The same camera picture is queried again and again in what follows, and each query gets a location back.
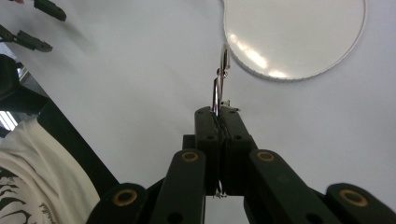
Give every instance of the white surface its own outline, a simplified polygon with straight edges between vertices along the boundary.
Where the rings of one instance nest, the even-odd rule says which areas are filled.
[[[119,181],[150,186],[194,132],[194,111],[211,104],[222,1],[54,2],[66,23],[30,1],[0,1],[6,28],[54,50],[9,46]],[[276,83],[232,61],[223,99],[311,188],[355,184],[396,210],[396,2],[368,5],[356,48],[325,76]],[[206,223],[248,223],[238,199],[206,204]]]
[[[224,0],[236,58],[258,76],[301,80],[340,62],[356,44],[365,0]]]

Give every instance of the white fabric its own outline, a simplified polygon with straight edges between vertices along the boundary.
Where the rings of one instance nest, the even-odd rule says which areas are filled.
[[[7,135],[0,171],[1,224],[85,223],[99,202],[83,169],[36,119]]]

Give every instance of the black object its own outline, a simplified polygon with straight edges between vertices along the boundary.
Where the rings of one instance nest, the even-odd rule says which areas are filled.
[[[35,0],[35,8],[60,21],[66,21],[66,13],[49,0]]]
[[[322,195],[309,188],[278,154],[258,149],[237,110],[226,106],[218,117],[210,107],[195,112],[195,134],[184,135],[165,179],[141,192],[145,202],[129,203],[140,216],[124,222],[129,214],[107,199],[87,223],[203,223],[204,196],[221,193],[245,197],[250,223],[396,223],[396,214],[364,189],[336,184]]]
[[[52,51],[52,46],[44,41],[41,41],[24,31],[19,31],[17,35],[13,35],[8,29],[0,25],[0,42],[14,42],[31,50],[38,50],[42,52]]]
[[[20,85],[17,68],[13,59],[0,55],[0,110],[38,114],[38,123],[73,156],[99,196],[104,197],[109,189],[119,184],[117,179],[51,99]],[[2,136],[8,133],[0,129]]]

